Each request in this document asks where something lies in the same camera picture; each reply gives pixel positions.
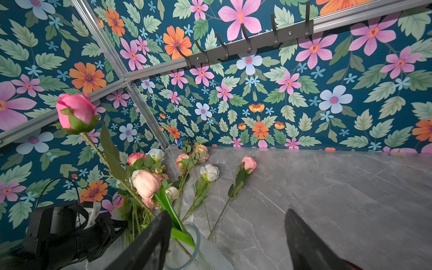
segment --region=clear glass vase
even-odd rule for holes
[[[192,223],[184,223],[186,230],[195,241],[195,249],[170,240],[165,257],[166,270],[232,270],[232,265],[219,249],[209,242]]]

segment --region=pink rose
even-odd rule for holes
[[[132,174],[133,186],[145,200],[151,199],[153,194],[161,188],[161,182],[144,170],[136,170]]]
[[[255,160],[249,156],[245,156],[242,160],[242,162],[245,163],[245,170],[247,171],[248,169],[251,169],[249,171],[249,174],[251,172],[253,172],[256,168],[257,168],[257,163],[255,162]]]
[[[127,158],[127,162],[129,163],[130,166],[132,166],[137,160],[139,160],[140,158],[145,159],[146,156],[147,156],[146,154],[133,153]]]
[[[63,128],[72,128],[69,123],[69,116],[60,112],[69,107],[73,115],[85,124],[89,124],[93,115],[97,114],[96,106],[92,104],[90,94],[80,95],[61,94],[57,100],[56,109],[58,118]]]
[[[196,156],[196,158],[198,158],[198,163],[206,162],[206,160],[209,158],[209,151],[207,150],[207,147],[203,144],[198,144],[197,146],[195,146],[194,152],[198,156]]]
[[[175,165],[177,166],[177,169],[180,169],[181,165],[183,164],[182,160],[188,159],[188,158],[189,158],[189,156],[186,154],[178,155],[178,157],[175,159]]]

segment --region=white rose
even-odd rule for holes
[[[219,178],[219,169],[211,164],[207,164],[205,167],[201,167],[200,174],[204,180],[213,182]]]
[[[150,155],[155,162],[160,162],[165,159],[163,157],[164,152],[161,149],[150,149],[147,155]]]
[[[171,201],[174,201],[178,198],[178,189],[175,187],[170,187],[169,189],[165,190],[165,192],[171,196]]]

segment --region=gray marble surface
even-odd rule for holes
[[[175,158],[180,153],[175,146],[165,152],[170,179],[178,175]],[[242,158],[258,162],[214,232],[215,244],[234,269],[292,269],[284,229],[289,208],[337,255],[364,270],[430,269],[432,156],[234,147],[209,147],[209,153],[209,160],[191,172],[181,216],[193,201],[192,185],[201,165],[213,164],[220,178],[205,199],[212,227]],[[203,205],[188,221],[209,234]],[[103,258],[68,269],[104,269],[123,248],[117,241]]]

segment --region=peach rose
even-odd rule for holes
[[[132,182],[138,194],[145,200],[151,199],[153,194],[161,188],[161,182],[144,170],[134,171]]]
[[[249,156],[245,156],[242,160],[245,163],[245,170],[251,169],[249,174],[257,168],[257,163],[255,160]]]

